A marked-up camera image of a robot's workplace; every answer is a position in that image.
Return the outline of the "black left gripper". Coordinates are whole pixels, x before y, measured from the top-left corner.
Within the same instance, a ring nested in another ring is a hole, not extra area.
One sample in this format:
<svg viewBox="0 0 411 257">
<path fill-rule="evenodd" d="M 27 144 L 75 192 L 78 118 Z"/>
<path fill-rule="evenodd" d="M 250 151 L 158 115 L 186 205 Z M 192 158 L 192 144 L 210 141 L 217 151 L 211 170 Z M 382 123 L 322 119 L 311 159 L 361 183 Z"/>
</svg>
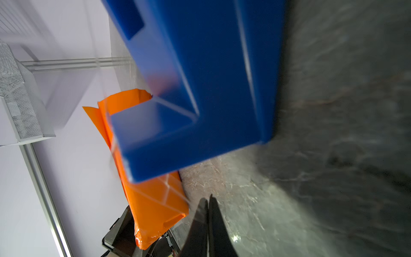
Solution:
<svg viewBox="0 0 411 257">
<path fill-rule="evenodd" d="M 177 257 L 180 254 L 171 231 L 155 240 L 146 250 L 140 249 L 134 238 L 134 219 L 130 207 L 126 207 L 103 237 L 102 246 L 107 249 L 104 257 Z"/>
</svg>

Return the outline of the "orange wrapping paper sheet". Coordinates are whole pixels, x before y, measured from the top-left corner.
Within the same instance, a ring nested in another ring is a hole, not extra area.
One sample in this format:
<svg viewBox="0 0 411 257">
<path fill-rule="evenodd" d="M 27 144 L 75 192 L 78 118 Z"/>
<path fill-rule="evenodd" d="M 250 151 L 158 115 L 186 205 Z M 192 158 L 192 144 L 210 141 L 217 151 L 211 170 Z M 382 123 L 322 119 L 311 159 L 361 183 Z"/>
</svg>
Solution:
<svg viewBox="0 0 411 257">
<path fill-rule="evenodd" d="M 147 91 L 133 89 L 108 96 L 98 102 L 96 108 L 84 107 L 84 111 L 111 150 L 134 220 L 134 241 L 141 250 L 148 249 L 189 214 L 187 198 L 178 172 L 142 183 L 132 183 L 128 179 L 121 151 L 115 141 L 109 121 L 111 116 L 151 98 L 152 95 Z"/>
</svg>

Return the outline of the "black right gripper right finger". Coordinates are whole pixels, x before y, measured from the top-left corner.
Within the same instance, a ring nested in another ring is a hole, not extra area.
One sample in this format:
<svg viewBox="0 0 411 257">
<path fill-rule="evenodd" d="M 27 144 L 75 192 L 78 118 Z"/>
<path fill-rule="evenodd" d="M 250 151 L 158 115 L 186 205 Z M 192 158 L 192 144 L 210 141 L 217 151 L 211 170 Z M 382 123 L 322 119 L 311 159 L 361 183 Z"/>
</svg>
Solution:
<svg viewBox="0 0 411 257">
<path fill-rule="evenodd" d="M 213 195 L 209 198 L 208 208 L 209 256 L 238 257 L 228 235 L 218 201 Z"/>
</svg>

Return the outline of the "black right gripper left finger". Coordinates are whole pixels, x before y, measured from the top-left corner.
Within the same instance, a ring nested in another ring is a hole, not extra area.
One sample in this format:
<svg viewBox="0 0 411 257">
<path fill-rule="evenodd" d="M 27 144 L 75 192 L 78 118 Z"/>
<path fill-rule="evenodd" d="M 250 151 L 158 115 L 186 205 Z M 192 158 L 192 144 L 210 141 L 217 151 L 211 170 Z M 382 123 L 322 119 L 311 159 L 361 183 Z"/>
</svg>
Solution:
<svg viewBox="0 0 411 257">
<path fill-rule="evenodd" d="M 208 251 L 208 200 L 200 199 L 180 257 L 206 257 Z"/>
</svg>

